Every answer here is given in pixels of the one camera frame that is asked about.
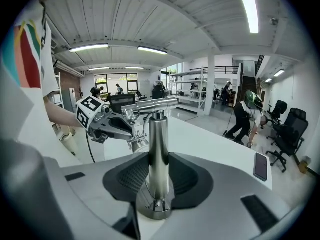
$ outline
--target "floor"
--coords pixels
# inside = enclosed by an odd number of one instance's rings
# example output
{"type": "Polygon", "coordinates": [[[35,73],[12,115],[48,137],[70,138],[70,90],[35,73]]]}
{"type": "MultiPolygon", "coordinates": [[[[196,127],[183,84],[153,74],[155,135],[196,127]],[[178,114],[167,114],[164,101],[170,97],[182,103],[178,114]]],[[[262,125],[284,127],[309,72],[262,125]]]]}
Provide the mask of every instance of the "floor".
{"type": "MultiPolygon", "coordinates": [[[[178,108],[171,110],[168,116],[175,117],[222,136],[227,129],[230,130],[236,124],[236,118],[232,111],[233,110],[230,107],[214,104],[210,116],[200,117],[195,113],[178,108]]],[[[272,135],[272,131],[273,130],[268,125],[263,130],[259,129],[258,134],[254,138],[252,149],[264,155],[266,154],[266,151],[279,151],[279,148],[275,145],[271,146],[272,139],[267,139],[267,136],[272,135]]],[[[78,144],[79,150],[76,154],[77,158],[84,164],[92,163],[92,158],[88,155],[89,148],[86,140],[86,131],[83,128],[77,128],[77,133],[74,138],[78,144]]],[[[249,141],[249,137],[245,136],[242,141],[244,142],[244,145],[246,145],[249,141]]],[[[102,145],[93,142],[89,137],[89,143],[95,161],[104,161],[105,150],[107,150],[107,146],[105,148],[105,145],[108,145],[108,141],[102,145]]],[[[273,155],[270,155],[269,157],[271,162],[275,160],[273,155]]],[[[280,162],[277,162],[271,168],[273,191],[293,209],[307,200],[310,190],[313,189],[313,186],[316,184],[316,178],[308,173],[300,173],[294,159],[288,156],[285,156],[285,158],[287,159],[287,171],[285,173],[281,172],[282,165],[280,162]]]]}

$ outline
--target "faucet base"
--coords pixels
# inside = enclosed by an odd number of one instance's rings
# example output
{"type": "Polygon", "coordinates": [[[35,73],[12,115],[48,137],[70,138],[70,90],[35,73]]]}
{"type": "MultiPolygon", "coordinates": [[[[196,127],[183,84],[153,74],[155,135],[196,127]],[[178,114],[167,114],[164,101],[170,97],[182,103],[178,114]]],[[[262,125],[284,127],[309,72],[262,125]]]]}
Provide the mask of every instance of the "faucet base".
{"type": "Polygon", "coordinates": [[[136,208],[142,215],[152,220],[165,220],[172,212],[172,200],[175,198],[174,184],[169,179],[169,193],[162,199],[152,197],[148,187],[149,175],[145,179],[141,189],[136,196],[136,208]]]}

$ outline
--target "green helmet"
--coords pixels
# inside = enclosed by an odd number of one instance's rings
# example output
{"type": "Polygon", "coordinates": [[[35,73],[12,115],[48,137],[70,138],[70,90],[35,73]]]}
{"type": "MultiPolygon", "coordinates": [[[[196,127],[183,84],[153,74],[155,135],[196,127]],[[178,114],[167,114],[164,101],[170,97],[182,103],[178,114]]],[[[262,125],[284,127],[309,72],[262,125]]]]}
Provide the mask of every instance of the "green helmet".
{"type": "Polygon", "coordinates": [[[262,110],[264,107],[264,102],[262,101],[262,99],[250,90],[247,90],[245,92],[244,103],[249,109],[262,110]]]}

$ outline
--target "staircase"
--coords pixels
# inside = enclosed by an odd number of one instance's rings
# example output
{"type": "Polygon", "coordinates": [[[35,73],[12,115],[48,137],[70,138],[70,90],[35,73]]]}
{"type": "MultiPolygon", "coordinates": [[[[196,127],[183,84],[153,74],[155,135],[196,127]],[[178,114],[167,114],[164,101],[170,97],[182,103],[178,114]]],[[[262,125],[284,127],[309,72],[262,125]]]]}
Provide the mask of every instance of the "staircase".
{"type": "Polygon", "coordinates": [[[256,78],[243,76],[242,90],[241,90],[239,102],[242,102],[245,100],[246,91],[252,91],[253,93],[257,94],[256,78]]]}

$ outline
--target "black shoe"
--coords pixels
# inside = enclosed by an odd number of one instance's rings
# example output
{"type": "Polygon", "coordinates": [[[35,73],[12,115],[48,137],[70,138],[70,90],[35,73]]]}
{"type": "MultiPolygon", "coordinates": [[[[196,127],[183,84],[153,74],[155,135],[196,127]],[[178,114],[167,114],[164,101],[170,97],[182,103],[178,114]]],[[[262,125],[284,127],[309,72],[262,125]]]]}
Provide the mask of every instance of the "black shoe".
{"type": "Polygon", "coordinates": [[[241,140],[238,140],[237,138],[235,138],[233,142],[238,143],[238,144],[240,144],[242,146],[245,145],[241,140]]]}
{"type": "Polygon", "coordinates": [[[232,134],[232,133],[229,133],[227,132],[224,137],[226,137],[227,139],[231,139],[231,140],[234,140],[236,137],[232,134]]]}

